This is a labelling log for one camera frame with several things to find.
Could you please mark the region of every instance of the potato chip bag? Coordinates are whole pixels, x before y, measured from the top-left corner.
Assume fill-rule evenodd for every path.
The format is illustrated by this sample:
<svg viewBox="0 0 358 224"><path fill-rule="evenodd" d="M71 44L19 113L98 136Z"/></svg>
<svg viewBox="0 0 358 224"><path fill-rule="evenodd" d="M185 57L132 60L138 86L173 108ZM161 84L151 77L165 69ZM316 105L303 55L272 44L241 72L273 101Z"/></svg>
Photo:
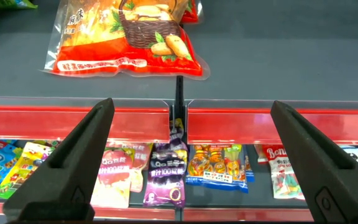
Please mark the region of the potato chip bag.
<svg viewBox="0 0 358 224"><path fill-rule="evenodd" d="M62 0L45 71L205 79L208 66L198 62L179 26L187 5L188 0Z"/></svg>

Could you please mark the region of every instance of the basket illustration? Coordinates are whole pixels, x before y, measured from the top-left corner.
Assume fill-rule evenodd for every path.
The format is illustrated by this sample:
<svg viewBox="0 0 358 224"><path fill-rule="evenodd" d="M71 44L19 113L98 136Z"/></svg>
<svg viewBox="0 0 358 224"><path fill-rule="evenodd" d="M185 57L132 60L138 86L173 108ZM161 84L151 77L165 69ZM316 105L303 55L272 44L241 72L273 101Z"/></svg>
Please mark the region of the basket illustration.
<svg viewBox="0 0 358 224"><path fill-rule="evenodd" d="M126 2L127 0L122 0L119 5L119 18L128 44L132 47L149 48L150 43L156 42L155 32L161 34L164 39L170 34L180 36L180 26L175 21L128 21L122 10Z"/></svg>

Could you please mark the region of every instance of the store shelf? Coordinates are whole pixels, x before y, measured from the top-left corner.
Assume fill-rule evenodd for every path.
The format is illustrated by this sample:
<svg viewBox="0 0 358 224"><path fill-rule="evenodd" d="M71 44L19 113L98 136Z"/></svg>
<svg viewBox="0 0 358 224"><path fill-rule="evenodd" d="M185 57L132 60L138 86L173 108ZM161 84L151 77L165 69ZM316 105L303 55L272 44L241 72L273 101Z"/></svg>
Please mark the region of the store shelf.
<svg viewBox="0 0 358 224"><path fill-rule="evenodd" d="M0 138L64 139L102 99L0 98ZM113 99L109 138L169 142L169 107L162 100Z"/></svg>
<svg viewBox="0 0 358 224"><path fill-rule="evenodd" d="M186 185L185 221L312 221L305 201L273 198L269 165L257 163L252 146L247 146L255 182L249 193Z"/></svg>
<svg viewBox="0 0 358 224"><path fill-rule="evenodd" d="M358 102L284 101L338 144L358 144ZM280 144L273 101L195 100L188 105L189 144Z"/></svg>
<svg viewBox="0 0 358 224"><path fill-rule="evenodd" d="M173 77L67 78L44 69L59 1L0 11L0 96L174 99Z"/></svg>
<svg viewBox="0 0 358 224"><path fill-rule="evenodd" d="M209 0L185 25L211 76L185 99L358 101L358 0Z"/></svg>
<svg viewBox="0 0 358 224"><path fill-rule="evenodd" d="M143 176L147 176L147 171L143 171ZM147 178L144 178L144 188L141 193L133 193L129 197L129 208L102 208L94 207L96 218L125 218L132 220L159 219L175 220L175 210L173 206L166 205L158 208L144 208L143 197ZM4 200L0 198L0 215L2 215L2 205Z"/></svg>

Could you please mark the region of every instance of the potato illustration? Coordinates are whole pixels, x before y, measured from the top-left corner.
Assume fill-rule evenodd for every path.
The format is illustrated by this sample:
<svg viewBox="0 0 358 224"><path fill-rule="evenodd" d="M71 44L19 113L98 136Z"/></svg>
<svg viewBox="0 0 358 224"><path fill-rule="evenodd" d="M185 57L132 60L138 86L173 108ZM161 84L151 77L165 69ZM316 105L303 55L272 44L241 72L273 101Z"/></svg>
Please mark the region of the potato illustration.
<svg viewBox="0 0 358 224"><path fill-rule="evenodd" d="M168 12L169 10L169 6L167 4L156 4L155 6L157 6L159 9Z"/></svg>
<svg viewBox="0 0 358 224"><path fill-rule="evenodd" d="M151 47L153 54L155 55L171 55L173 51L167 46L166 43L157 43Z"/></svg>
<svg viewBox="0 0 358 224"><path fill-rule="evenodd" d="M161 9L157 6L139 6L135 8L135 12L139 15L153 16L161 13Z"/></svg>
<svg viewBox="0 0 358 224"><path fill-rule="evenodd" d="M170 47L175 53L175 55L177 55L178 57L189 56L189 51L187 49L186 44L177 35L172 35L172 34L168 35L165 38L165 42L167 43L168 47Z"/></svg>

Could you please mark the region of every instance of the purple candy bag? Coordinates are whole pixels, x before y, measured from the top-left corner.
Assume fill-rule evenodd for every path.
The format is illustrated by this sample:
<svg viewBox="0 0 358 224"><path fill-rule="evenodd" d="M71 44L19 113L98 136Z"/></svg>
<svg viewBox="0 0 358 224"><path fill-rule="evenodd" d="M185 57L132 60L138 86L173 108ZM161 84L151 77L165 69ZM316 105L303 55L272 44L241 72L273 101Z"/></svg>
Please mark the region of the purple candy bag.
<svg viewBox="0 0 358 224"><path fill-rule="evenodd" d="M183 175L187 167L187 154L186 144L180 138L171 138L169 144L155 145L150 159L144 206L165 203L185 206Z"/></svg>

